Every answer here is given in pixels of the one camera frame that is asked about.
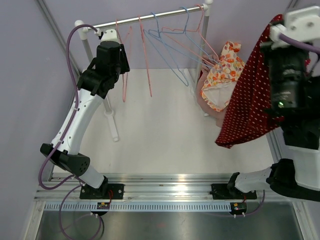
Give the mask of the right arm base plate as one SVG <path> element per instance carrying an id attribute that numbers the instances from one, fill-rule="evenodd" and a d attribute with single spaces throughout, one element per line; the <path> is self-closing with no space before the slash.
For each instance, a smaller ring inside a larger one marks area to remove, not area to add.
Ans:
<path id="1" fill-rule="evenodd" d="M 214 200 L 256 200 L 256 191 L 243 193 L 227 183 L 213 183 L 210 194 Z"/>

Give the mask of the red polka dot skirt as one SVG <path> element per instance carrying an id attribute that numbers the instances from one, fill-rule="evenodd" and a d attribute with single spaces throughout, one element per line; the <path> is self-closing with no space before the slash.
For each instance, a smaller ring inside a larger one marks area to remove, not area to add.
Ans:
<path id="1" fill-rule="evenodd" d="M 266 113 L 271 107 L 269 68 L 260 44 L 269 41 L 269 23 L 256 42 L 240 74 L 215 143 L 224 148 L 253 141 L 282 127 L 286 145 L 306 147 L 308 134 L 297 126 L 285 125 L 285 117 Z"/>

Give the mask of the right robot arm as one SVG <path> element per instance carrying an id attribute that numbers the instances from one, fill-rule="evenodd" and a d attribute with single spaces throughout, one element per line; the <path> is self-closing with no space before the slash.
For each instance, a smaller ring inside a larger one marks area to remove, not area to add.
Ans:
<path id="1" fill-rule="evenodd" d="M 283 117 L 280 127 L 292 158 L 282 158 L 270 167 L 249 173 L 235 172 L 227 193 L 239 198 L 251 191 L 270 189 L 294 199 L 320 200 L 320 78 L 307 71 L 309 53 L 319 54 L 311 44 L 260 49 L 270 79 L 271 107 L 265 112 Z"/>

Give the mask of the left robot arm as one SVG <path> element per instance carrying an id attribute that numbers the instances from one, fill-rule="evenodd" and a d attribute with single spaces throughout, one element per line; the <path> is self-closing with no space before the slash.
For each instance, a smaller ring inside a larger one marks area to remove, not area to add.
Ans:
<path id="1" fill-rule="evenodd" d="M 87 69 L 76 85 L 77 95 L 69 113 L 51 143 L 44 143 L 40 152 L 55 166 L 79 178 L 82 199 L 103 199 L 109 196 L 108 179 L 91 165 L 88 156 L 80 153 L 87 127 L 113 89 L 120 75 L 130 71 L 125 47 L 116 41 L 102 41 Z"/>

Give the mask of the blue hanger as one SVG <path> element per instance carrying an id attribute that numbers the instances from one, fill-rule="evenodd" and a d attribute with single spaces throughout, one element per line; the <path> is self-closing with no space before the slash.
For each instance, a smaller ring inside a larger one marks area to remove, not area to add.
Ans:
<path id="1" fill-rule="evenodd" d="M 184 36 L 182 35 L 174 35 L 173 37 L 175 38 L 175 36 L 179 36 L 180 38 L 185 38 Z M 162 35 L 162 38 L 165 40 L 166 43 L 168 43 L 170 46 L 172 46 L 173 48 L 177 49 L 183 56 L 189 58 L 189 56 L 191 55 L 190 52 L 188 52 L 187 50 L 185 50 L 184 48 L 182 48 L 181 46 L 179 46 L 174 40 L 171 40 L 170 38 L 168 38 L 167 36 L 165 35 Z"/>
<path id="2" fill-rule="evenodd" d="M 178 52 L 178 53 L 181 53 L 181 52 L 165 42 L 165 40 L 162 38 L 164 32 L 160 30 L 160 25 L 159 25 L 159 20 L 157 15 L 154 12 L 151 12 L 150 14 L 155 19 L 156 29 L 143 30 L 143 32 L 146 34 L 147 39 L 151 43 L 153 48 L 156 50 L 159 56 L 164 60 L 166 66 L 172 71 L 172 73 L 179 79 L 179 81 L 184 86 L 188 87 L 189 81 L 185 73 L 183 72 L 183 70 L 180 69 L 179 64 L 177 63 L 172 53 L 172 52 Z M 165 57 L 165 53 L 168 53 L 169 58 L 173 61 L 173 65 L 175 66 L 175 68 L 173 68 L 171 64 L 168 62 L 167 58 Z"/>

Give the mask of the orange floral skirt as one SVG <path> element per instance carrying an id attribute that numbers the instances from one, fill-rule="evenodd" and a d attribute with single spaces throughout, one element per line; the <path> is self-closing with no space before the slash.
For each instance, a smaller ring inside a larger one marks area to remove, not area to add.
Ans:
<path id="1" fill-rule="evenodd" d="M 245 62 L 238 56 L 242 45 L 227 41 L 222 48 L 219 61 L 208 72 L 200 90 L 207 105 L 216 112 L 223 111 L 229 104 Z"/>

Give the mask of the pink skirt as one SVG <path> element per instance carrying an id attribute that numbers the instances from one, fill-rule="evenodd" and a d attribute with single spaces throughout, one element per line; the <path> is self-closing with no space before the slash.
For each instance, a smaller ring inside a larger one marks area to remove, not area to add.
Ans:
<path id="1" fill-rule="evenodd" d="M 202 61 L 201 65 L 201 71 L 200 71 L 200 77 L 198 79 L 198 83 L 196 85 L 195 89 L 195 97 L 198 105 L 202 109 L 202 111 L 206 114 L 208 114 L 210 117 L 215 119 L 216 126 L 221 128 L 223 126 L 223 121 L 225 118 L 225 114 L 227 111 L 227 108 L 225 108 L 223 111 L 215 111 L 213 110 L 207 103 L 206 101 L 202 98 L 201 96 L 201 90 L 204 85 L 204 82 L 210 72 L 210 69 L 212 68 L 208 63 L 205 63 L 205 60 L 209 61 L 210 63 L 215 65 L 215 62 L 213 60 L 218 61 L 219 58 L 215 56 L 214 54 L 211 54 L 209 56 L 204 55 L 203 56 L 204 60 Z"/>

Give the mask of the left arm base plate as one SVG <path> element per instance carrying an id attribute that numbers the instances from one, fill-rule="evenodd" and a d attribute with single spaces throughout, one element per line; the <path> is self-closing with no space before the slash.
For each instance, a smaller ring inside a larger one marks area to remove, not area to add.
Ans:
<path id="1" fill-rule="evenodd" d="M 99 188 L 89 185 L 81 187 L 79 198 L 82 200 L 122 200 L 124 196 L 124 184 L 108 183 Z"/>

